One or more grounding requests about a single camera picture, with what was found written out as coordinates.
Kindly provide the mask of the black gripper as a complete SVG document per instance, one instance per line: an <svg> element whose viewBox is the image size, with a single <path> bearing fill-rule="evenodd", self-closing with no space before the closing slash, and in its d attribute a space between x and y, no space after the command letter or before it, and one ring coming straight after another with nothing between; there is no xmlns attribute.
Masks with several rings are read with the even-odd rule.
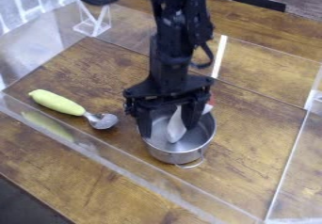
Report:
<svg viewBox="0 0 322 224"><path fill-rule="evenodd" d="M207 68L209 63L193 61L194 47L189 42L173 41L155 34L150 39L150 62L146 79L123 91L124 112L136 115L142 137L151 137L151 112L170 105L183 107L183 125L193 129L210 99L210 77L189 73L189 67Z"/></svg>

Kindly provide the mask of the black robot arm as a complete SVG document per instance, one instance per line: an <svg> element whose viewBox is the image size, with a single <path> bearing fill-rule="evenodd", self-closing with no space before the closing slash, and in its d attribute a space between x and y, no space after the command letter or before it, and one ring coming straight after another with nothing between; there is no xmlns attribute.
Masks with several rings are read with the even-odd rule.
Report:
<svg viewBox="0 0 322 224"><path fill-rule="evenodd" d="M150 137L152 112L174 106L183 108L183 126L194 128L210 99L214 79L191 75L191 67L205 69L209 63L191 61L194 49L211 52L214 24L206 0L151 0L156 33L150 38L150 72L147 78L123 91L124 111L135 119L139 133Z"/></svg>

